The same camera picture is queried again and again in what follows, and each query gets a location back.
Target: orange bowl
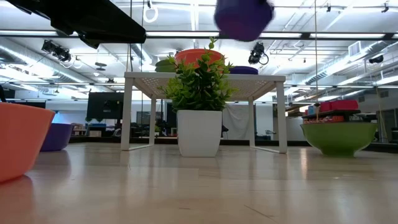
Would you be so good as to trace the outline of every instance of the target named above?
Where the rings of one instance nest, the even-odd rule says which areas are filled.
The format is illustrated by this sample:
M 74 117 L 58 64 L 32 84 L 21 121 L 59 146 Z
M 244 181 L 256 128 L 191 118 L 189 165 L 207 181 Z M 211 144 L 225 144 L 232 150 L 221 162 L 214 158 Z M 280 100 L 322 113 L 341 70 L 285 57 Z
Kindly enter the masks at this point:
M 209 63 L 213 63 L 223 57 L 223 55 L 215 50 L 208 50 L 210 51 L 210 61 Z M 185 65 L 189 63 L 194 63 L 195 68 L 198 68 L 199 65 L 197 63 L 197 59 L 201 59 L 201 56 L 205 54 L 205 49 L 190 49 L 190 50 L 183 50 L 175 55 L 175 60 L 177 63 L 181 63 L 182 60 L 185 60 Z
M 0 182 L 32 168 L 54 115 L 42 108 L 0 103 Z

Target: shelf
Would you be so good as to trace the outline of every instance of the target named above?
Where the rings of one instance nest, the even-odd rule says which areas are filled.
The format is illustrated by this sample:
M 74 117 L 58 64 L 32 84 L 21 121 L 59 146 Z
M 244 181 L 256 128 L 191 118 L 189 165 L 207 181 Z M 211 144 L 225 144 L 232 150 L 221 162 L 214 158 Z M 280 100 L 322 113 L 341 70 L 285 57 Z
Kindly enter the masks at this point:
M 333 111 L 326 111 L 326 112 L 319 113 L 318 117 L 319 118 L 326 117 L 326 116 L 344 116 L 344 117 L 347 117 L 347 116 L 351 116 L 353 114 L 358 114 L 360 112 L 361 112 L 360 110 L 333 110 Z M 317 117 L 316 114 L 311 114 L 311 115 L 303 116 L 302 118 L 305 119 L 305 118 L 316 118 L 316 117 Z
M 169 79 L 175 73 L 170 72 L 126 72 L 125 78 L 134 79 L 133 85 L 148 97 L 155 95 L 156 99 L 166 99 L 164 92 L 158 86 L 167 86 Z M 256 100 L 276 87 L 276 83 L 284 83 L 284 75 L 238 75 L 228 74 L 227 80 L 232 88 L 237 88 L 230 101 L 247 101 L 249 98 Z

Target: green bowl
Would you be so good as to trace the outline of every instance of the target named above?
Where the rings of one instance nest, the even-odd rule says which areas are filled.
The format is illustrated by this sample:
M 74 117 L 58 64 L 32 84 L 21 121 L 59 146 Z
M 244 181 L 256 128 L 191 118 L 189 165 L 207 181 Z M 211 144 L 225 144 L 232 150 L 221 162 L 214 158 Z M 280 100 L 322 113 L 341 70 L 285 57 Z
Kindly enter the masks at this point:
M 301 124 L 304 136 L 311 146 L 324 155 L 353 157 L 374 139 L 375 123 L 313 123 Z

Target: desk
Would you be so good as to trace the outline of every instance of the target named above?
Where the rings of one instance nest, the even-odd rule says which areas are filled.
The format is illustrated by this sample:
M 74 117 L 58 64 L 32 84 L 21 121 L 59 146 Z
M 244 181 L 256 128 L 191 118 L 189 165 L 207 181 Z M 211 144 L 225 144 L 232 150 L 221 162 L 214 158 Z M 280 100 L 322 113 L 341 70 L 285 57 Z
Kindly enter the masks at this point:
M 164 92 L 158 90 L 158 86 L 167 86 L 170 78 L 174 78 L 175 73 L 169 72 L 126 72 L 124 73 L 124 99 L 123 99 L 123 124 L 121 150 L 129 151 L 150 147 L 155 144 L 155 112 L 156 100 L 165 100 Z M 285 96 L 284 82 L 286 77 L 283 75 L 228 75 L 229 84 L 239 91 L 233 94 L 231 101 L 249 102 L 249 130 L 250 147 L 276 153 L 287 152 L 287 134 L 285 117 Z M 149 125 L 149 145 L 139 147 L 129 147 L 130 122 L 131 122 L 131 100 L 132 86 L 138 88 L 143 94 L 151 99 L 150 106 L 150 125 Z M 257 147 L 254 137 L 254 107 L 253 101 L 262 97 L 267 92 L 277 90 L 277 109 L 278 109 L 278 130 L 279 130 L 279 150 Z

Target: purple bowl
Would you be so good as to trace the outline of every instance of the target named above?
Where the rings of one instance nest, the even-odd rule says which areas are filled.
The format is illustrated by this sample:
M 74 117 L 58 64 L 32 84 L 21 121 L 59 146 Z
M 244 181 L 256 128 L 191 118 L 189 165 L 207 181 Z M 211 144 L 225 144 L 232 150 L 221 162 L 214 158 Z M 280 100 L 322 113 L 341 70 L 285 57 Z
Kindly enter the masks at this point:
M 69 143 L 72 130 L 73 125 L 71 124 L 51 124 L 40 152 L 61 151 L 64 149 Z
M 217 0 L 215 22 L 223 35 L 240 41 L 254 41 L 274 17 L 263 0 Z
M 231 74 L 258 75 L 259 70 L 248 66 L 235 66 L 229 69 Z

